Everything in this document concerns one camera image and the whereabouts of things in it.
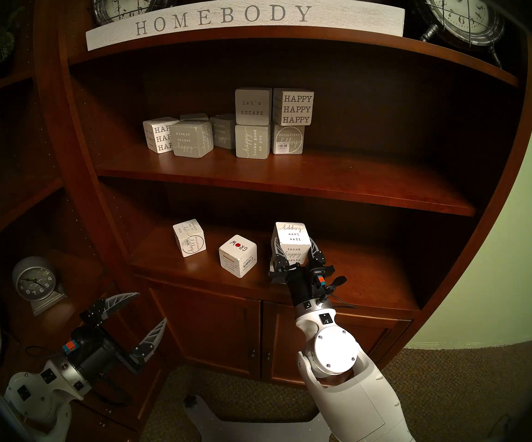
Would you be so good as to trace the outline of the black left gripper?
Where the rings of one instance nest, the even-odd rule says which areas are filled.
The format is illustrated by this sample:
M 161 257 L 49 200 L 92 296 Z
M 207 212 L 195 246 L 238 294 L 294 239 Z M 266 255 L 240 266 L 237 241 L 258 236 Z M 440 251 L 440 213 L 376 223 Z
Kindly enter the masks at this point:
M 139 292 L 129 292 L 98 299 L 81 312 L 81 320 L 85 324 L 102 324 L 138 296 Z M 131 350 L 131 355 L 100 326 L 80 326 L 74 329 L 70 341 L 63 345 L 63 352 L 69 363 L 89 385 L 95 385 L 117 362 L 137 375 L 140 363 L 147 362 L 157 350 L 166 322 L 167 319 L 164 318 L 154 327 Z

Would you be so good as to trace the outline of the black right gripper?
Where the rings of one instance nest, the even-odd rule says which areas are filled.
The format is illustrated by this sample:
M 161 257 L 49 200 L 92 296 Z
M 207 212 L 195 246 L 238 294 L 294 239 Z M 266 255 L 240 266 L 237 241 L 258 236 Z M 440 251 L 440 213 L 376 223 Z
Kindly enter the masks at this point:
M 332 283 L 326 278 L 333 275 L 335 268 L 325 266 L 325 257 L 314 241 L 310 242 L 308 265 L 290 265 L 277 236 L 271 239 L 271 271 L 268 277 L 272 283 L 285 283 L 288 286 L 294 306 L 315 299 L 317 305 L 327 302 L 329 296 L 347 282 L 344 276 L 338 276 Z

